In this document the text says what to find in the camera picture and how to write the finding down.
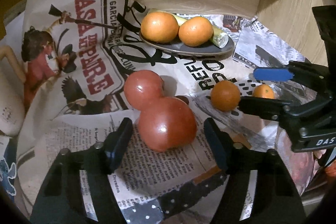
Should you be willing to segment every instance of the metal screw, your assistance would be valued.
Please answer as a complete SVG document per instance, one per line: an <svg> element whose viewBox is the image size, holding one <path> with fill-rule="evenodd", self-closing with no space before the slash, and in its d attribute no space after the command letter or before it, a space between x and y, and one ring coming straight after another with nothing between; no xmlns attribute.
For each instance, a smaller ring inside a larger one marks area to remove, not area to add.
<svg viewBox="0 0 336 224"><path fill-rule="evenodd" d="M300 135L301 135L301 136L307 136L307 131L306 131L306 130L307 130L306 128L301 127L301 128L299 129L299 133L300 133Z"/></svg>
<svg viewBox="0 0 336 224"><path fill-rule="evenodd" d="M284 111L290 111L291 107L289 105L283 106Z"/></svg>
<svg viewBox="0 0 336 224"><path fill-rule="evenodd" d="M60 150L60 153L61 153L62 156L68 154L69 152L70 152L70 149L69 149L69 148L62 148L62 149Z"/></svg>
<svg viewBox="0 0 336 224"><path fill-rule="evenodd" d="M95 149L100 149L100 148L103 147L103 145L104 145L103 142L96 142L96 143L94 144L94 147L95 147Z"/></svg>
<svg viewBox="0 0 336 224"><path fill-rule="evenodd" d="M270 153L272 156L276 156L278 154L278 152L275 149L269 149L268 153Z"/></svg>
<svg viewBox="0 0 336 224"><path fill-rule="evenodd" d="M236 149L242 149L244 147L244 145L242 143L234 143L233 144L233 147L236 148Z"/></svg>

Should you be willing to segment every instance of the tangerine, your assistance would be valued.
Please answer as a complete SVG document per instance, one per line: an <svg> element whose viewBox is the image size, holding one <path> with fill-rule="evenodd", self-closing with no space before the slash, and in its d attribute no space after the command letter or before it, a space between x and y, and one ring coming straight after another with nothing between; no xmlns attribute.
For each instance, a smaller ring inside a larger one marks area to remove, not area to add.
<svg viewBox="0 0 336 224"><path fill-rule="evenodd" d="M274 99L274 91L269 85L261 84L253 91L254 97Z"/></svg>
<svg viewBox="0 0 336 224"><path fill-rule="evenodd" d="M239 88L230 81L218 82L210 94L211 103L214 108L221 111L234 110L240 101Z"/></svg>

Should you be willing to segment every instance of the pink object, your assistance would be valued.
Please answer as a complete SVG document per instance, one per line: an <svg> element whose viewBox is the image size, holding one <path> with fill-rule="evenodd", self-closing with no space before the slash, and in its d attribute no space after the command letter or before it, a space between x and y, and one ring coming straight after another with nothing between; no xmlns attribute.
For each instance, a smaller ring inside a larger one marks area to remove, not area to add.
<svg viewBox="0 0 336 224"><path fill-rule="evenodd" d="M127 78L124 93L128 103L142 111L153 100L164 96L163 80L153 71L139 70Z"/></svg>
<svg viewBox="0 0 336 224"><path fill-rule="evenodd" d="M150 149L164 152L192 143L196 137L197 123L185 102L163 97L140 113L138 130Z"/></svg>

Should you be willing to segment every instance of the blue illustration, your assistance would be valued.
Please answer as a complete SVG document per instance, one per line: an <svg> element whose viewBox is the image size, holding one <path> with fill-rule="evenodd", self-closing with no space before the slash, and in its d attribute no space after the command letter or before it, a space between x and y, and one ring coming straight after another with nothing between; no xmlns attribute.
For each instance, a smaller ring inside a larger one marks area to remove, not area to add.
<svg viewBox="0 0 336 224"><path fill-rule="evenodd" d="M13 184L9 181L10 179L16 178L16 164L12 162L10 168L5 159L0 160L0 182L2 187L6 192L11 195L16 195L16 190Z"/></svg>

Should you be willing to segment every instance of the plate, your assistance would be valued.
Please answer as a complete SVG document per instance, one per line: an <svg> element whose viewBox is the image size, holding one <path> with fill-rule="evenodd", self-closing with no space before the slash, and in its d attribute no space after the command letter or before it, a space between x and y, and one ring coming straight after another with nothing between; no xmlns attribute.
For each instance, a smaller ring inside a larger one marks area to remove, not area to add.
<svg viewBox="0 0 336 224"><path fill-rule="evenodd" d="M198 47L189 47L181 42L179 37L176 37L174 40L167 44L158 44L153 41L145 39L141 32L139 33L140 39L146 44L163 50L164 52L176 53L186 56L214 56L214 55L232 55L233 50L235 49L235 44L233 40L229 37L229 40L224 48L218 48L211 41L205 42L203 45Z"/></svg>

